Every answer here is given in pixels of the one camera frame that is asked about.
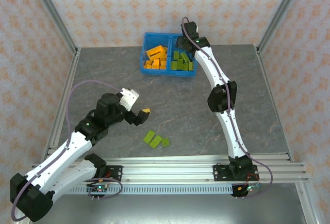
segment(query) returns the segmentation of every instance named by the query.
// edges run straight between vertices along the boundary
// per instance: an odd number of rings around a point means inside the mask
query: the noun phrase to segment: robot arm
[[[125,88],[117,94],[102,95],[96,109],[79,122],[70,140],[25,176],[17,173],[11,178],[10,201],[16,201],[21,212],[31,221],[37,221],[74,185],[103,177],[106,162],[95,154],[87,155],[79,165],[63,172],[106,136],[110,126],[123,120],[136,126],[143,124],[150,110],[141,110],[137,115],[131,111],[138,97],[134,90]]]
[[[211,47],[203,47],[202,48],[215,62],[216,59],[213,56],[212,49]],[[215,68],[218,67],[218,71],[220,71],[221,76],[223,79],[227,82],[229,86],[229,91],[230,91],[230,99],[232,101],[231,104],[231,111],[230,114],[232,116],[232,120],[235,126],[236,133],[238,135],[239,140],[241,140],[241,144],[244,147],[244,149],[247,151],[245,145],[242,142],[242,138],[240,135],[240,132],[238,130],[237,122],[236,122],[236,117],[235,117],[235,110],[234,110],[234,104],[235,104],[235,97],[236,97],[236,90],[237,90],[237,85],[234,82],[231,82],[229,78],[223,73],[221,70],[220,66],[218,63],[216,65],[213,65],[211,60],[209,60],[206,55],[198,50],[195,52],[195,59],[198,61],[198,63],[202,66],[212,88],[212,92],[208,98],[208,105],[212,112],[216,113],[217,118],[219,119],[221,123],[221,127],[223,129],[223,132],[225,134],[225,138],[227,141],[228,145],[228,154],[231,158],[240,158],[245,156],[245,153],[242,151],[242,149],[238,146],[235,133],[234,133],[234,128],[230,122],[230,119],[228,117],[227,112],[225,111],[227,107],[227,96],[225,95],[225,87],[224,83],[222,80],[219,78],[219,74]]]
[[[249,174],[256,174],[257,167],[252,164],[248,156],[235,117],[235,100],[237,84],[230,81],[223,73],[212,53],[211,46],[205,37],[199,37],[198,27],[195,22],[183,18],[181,24],[183,36],[179,36],[176,47],[194,54],[195,59],[202,66],[210,84],[211,93],[207,99],[208,106],[221,123],[228,145],[229,165],[217,168],[214,171],[216,181],[244,181]]]

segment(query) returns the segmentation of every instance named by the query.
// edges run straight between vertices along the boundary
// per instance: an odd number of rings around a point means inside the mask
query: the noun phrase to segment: blue plastic tray
[[[174,51],[184,52],[183,50],[179,50],[175,47],[176,40],[178,36],[182,36],[181,34],[169,34],[169,33],[145,33],[142,52],[140,56],[140,68],[141,73],[151,74],[151,75],[171,75],[171,76],[179,76],[179,77],[193,77],[196,75],[197,61],[193,58],[194,63],[194,71],[180,71],[180,70],[171,70],[171,61],[173,61]],[[146,51],[162,45],[167,47],[167,63],[166,70],[157,70],[157,69],[145,69],[144,64],[145,61],[148,60],[148,56]]]

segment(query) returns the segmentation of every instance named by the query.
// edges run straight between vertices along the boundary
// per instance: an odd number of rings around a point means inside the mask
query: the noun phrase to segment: patterned wall
[[[330,0],[295,0],[262,55],[294,159],[330,223]]]
[[[53,0],[77,46],[141,46],[146,31],[197,22],[211,44],[257,45],[282,0]]]
[[[72,53],[41,0],[0,0],[0,223],[9,180],[39,162]]]

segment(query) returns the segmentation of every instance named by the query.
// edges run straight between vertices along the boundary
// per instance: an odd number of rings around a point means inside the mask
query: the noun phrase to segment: gray table surface
[[[287,152],[288,148],[252,45],[215,45],[213,53],[224,71],[238,85],[236,119],[250,153]],[[207,105],[211,87],[202,68],[196,77],[151,76],[140,72],[141,47],[81,49],[73,85],[97,79],[117,88],[137,90],[133,111],[150,108],[146,123],[138,127],[116,124],[88,153],[101,157],[143,157],[227,154],[221,125]],[[70,123],[75,127],[96,107],[102,94],[117,93],[103,85],[82,85],[70,100]],[[152,149],[143,142],[149,130],[169,138],[169,147]],[[60,144],[67,139],[64,123]]]

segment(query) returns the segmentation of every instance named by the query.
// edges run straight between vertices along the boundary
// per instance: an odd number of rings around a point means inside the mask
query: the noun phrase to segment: cable
[[[230,94],[229,94],[229,87],[228,87],[228,84],[227,84],[227,82],[224,80],[224,78],[221,76],[221,72],[220,72],[220,70],[219,70],[219,68],[218,68],[217,63],[214,62],[214,60],[211,58],[211,56],[209,56],[208,53],[206,53],[201,47],[198,46],[197,43],[195,43],[195,42],[190,38],[190,36],[189,36],[189,34],[187,33],[186,28],[185,28],[185,26],[184,26],[185,20],[187,20],[187,21],[189,22],[189,19],[188,19],[187,17],[183,17],[183,18],[182,18],[182,22],[181,22],[181,26],[182,26],[182,30],[183,30],[183,32],[185,33],[187,39],[188,39],[188,40],[189,40],[189,41],[190,41],[190,42],[191,42],[191,43],[192,43],[197,49],[199,49],[204,55],[206,55],[206,57],[212,62],[213,66],[214,66],[214,67],[216,68],[216,70],[217,70],[217,73],[218,73],[218,75],[219,75],[220,80],[221,80],[221,81],[223,82],[223,84],[225,85],[225,88],[226,88],[226,91],[227,91],[227,102],[228,102],[228,110],[227,110],[227,113],[228,113],[228,117],[229,117],[230,122],[231,122],[232,127],[233,127],[233,131],[234,131],[234,135],[235,135],[235,138],[236,138],[236,142],[238,143],[238,145],[239,145],[240,149],[243,151],[243,153],[245,153],[245,155],[246,155],[249,159],[251,159],[252,161],[254,161],[255,163],[257,163],[257,164],[259,164],[259,165],[261,165],[261,166],[264,166],[264,167],[269,171],[269,174],[270,174],[270,182],[269,182],[269,185],[267,186],[267,188],[266,188],[265,190],[263,190],[263,191],[258,192],[257,194],[254,194],[254,195],[251,195],[251,196],[247,196],[247,197],[245,197],[245,198],[252,198],[252,197],[255,197],[255,196],[258,196],[258,195],[264,194],[265,192],[269,191],[270,187],[271,187],[272,184],[273,184],[273,173],[272,173],[271,169],[270,169],[267,165],[265,165],[264,163],[259,162],[259,161],[257,161],[256,159],[252,158],[252,157],[249,155],[249,153],[243,148],[241,142],[239,141],[238,134],[237,134],[236,129],[235,129],[234,121],[233,121],[232,116],[231,116],[231,114],[230,114]]]
[[[103,181],[109,181],[109,182],[116,182],[116,183],[118,183],[118,184],[120,185],[120,190],[119,190],[117,193],[112,194],[112,195],[110,195],[110,196],[104,196],[104,197],[102,197],[102,198],[99,198],[99,200],[105,200],[105,199],[109,199],[109,198],[112,198],[112,197],[118,196],[118,195],[123,191],[123,184],[122,184],[120,181],[118,181],[117,179],[110,179],[110,178],[93,178],[93,179],[86,180],[85,182],[95,181],[95,180],[103,180]],[[97,188],[97,185],[95,185],[94,187],[92,187],[92,188],[90,188],[90,189],[88,190],[88,196],[89,196],[90,198],[92,198],[91,191],[94,190],[94,189],[96,189],[96,188]]]
[[[70,145],[70,142],[71,142],[71,133],[72,133],[72,129],[71,129],[71,126],[70,126],[70,115],[69,115],[69,101],[70,101],[70,98],[72,96],[72,93],[75,91],[75,89],[77,87],[79,87],[80,85],[82,84],[86,84],[86,83],[98,83],[98,84],[102,84],[102,85],[105,85],[105,86],[108,86],[110,88],[113,88],[117,91],[119,91],[119,89],[117,89],[116,87],[112,86],[112,85],[109,85],[107,83],[104,83],[102,81],[97,81],[95,79],[89,79],[89,80],[86,80],[86,81],[82,81],[82,82],[79,82],[77,85],[75,85],[72,90],[70,91],[70,94],[69,94],[69,97],[68,97],[68,100],[65,104],[65,118],[67,120],[67,125],[68,125],[68,131],[69,131],[69,137],[68,137],[68,140],[67,140],[67,144],[66,146],[63,148],[63,150],[51,161],[49,162],[48,165],[46,165],[44,168],[42,168],[40,171],[38,171],[36,173],[36,175],[34,175],[23,187],[22,189],[19,191],[19,193],[17,194],[15,200],[14,200],[14,203],[12,204],[12,208],[11,208],[11,218],[13,221],[21,221],[23,219],[26,218],[26,216],[23,216],[21,218],[16,218],[15,216],[15,209],[16,209],[16,206],[17,206],[17,203],[19,201],[19,199],[21,198],[23,192],[26,190],[26,188],[32,183],[33,180],[35,180],[37,177],[39,177],[41,175],[41,173],[43,173],[45,170],[47,170],[53,163],[55,163],[56,161],[58,161],[62,155],[64,154],[64,152],[67,150],[67,148],[69,147]]]

